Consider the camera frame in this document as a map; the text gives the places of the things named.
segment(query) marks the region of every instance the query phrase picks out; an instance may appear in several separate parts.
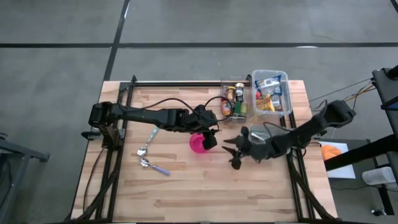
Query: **magenta cup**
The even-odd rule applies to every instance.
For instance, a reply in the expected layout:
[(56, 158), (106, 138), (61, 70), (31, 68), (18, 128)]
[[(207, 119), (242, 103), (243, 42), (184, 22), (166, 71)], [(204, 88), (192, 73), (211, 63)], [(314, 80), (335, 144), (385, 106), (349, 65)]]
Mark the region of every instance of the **magenta cup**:
[(189, 139), (189, 146), (195, 153), (206, 153), (207, 150), (203, 147), (203, 140), (205, 137), (202, 134), (192, 134)]

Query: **spoon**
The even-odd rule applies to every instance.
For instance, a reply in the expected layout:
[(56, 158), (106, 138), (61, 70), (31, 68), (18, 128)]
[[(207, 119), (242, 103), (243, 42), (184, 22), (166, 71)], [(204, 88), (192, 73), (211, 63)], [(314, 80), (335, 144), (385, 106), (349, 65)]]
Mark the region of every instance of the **spoon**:
[(152, 138), (155, 136), (158, 129), (159, 129), (158, 127), (155, 127), (154, 131), (152, 132), (152, 134), (149, 136), (149, 139), (145, 143), (145, 146), (142, 146), (138, 149), (138, 151), (137, 151), (138, 156), (142, 157), (148, 153), (148, 148), (147, 148), (148, 144), (150, 143), (150, 140), (152, 140)]
[(145, 158), (140, 158), (140, 159), (139, 159), (139, 162), (141, 163), (141, 165), (142, 165), (143, 167), (149, 167), (149, 166), (151, 166), (151, 167), (154, 168), (155, 170), (157, 170), (157, 171), (159, 171), (159, 172), (161, 172), (161, 173), (163, 173), (163, 174), (165, 174), (165, 175), (170, 175), (170, 171), (165, 170), (165, 169), (163, 169), (163, 168), (160, 168), (160, 167), (158, 167), (158, 166), (152, 165), (152, 164), (149, 162), (149, 160), (147, 160), (147, 159), (145, 159)]

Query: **wooden table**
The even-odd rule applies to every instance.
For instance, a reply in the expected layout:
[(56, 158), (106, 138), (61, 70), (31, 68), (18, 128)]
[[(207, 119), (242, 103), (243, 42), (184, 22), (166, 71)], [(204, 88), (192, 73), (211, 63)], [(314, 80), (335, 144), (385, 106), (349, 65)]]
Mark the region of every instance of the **wooden table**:
[[(304, 82), (290, 81), (289, 85), (296, 122), (300, 126), (312, 117)], [(99, 101), (116, 102), (118, 90), (119, 82), (104, 82)], [(177, 97), (195, 107), (219, 94), (219, 87), (134, 87), (131, 106), (142, 107), (164, 98)], [(167, 101), (153, 110), (183, 107), (177, 101)], [(208, 108), (218, 118), (221, 117), (220, 101), (212, 101)], [(278, 118), (267, 120), (279, 124)], [(151, 163), (170, 170), (171, 176), (166, 176), (150, 167), (141, 167), (136, 155), (154, 130), (154, 125), (129, 122), (113, 221), (297, 221), (286, 157), (269, 159), (260, 164), (247, 157), (243, 159), (240, 170), (232, 169), (228, 163), (231, 155), (221, 148), (222, 145), (228, 145), (223, 140), (236, 137), (241, 126), (221, 123), (222, 131), (216, 133), (218, 145), (206, 154), (191, 151), (188, 145), (189, 134), (159, 130), (149, 146), (147, 158)], [(90, 141), (88, 145), (72, 218), (82, 213), (84, 191), (94, 161), (101, 151), (101, 142), (102, 140)], [(87, 205), (100, 189), (104, 160), (105, 153), (91, 181)], [(336, 217), (320, 148), (315, 144), (309, 145), (304, 161), (312, 192), (328, 212)], [(305, 210), (303, 193), (300, 193)]]

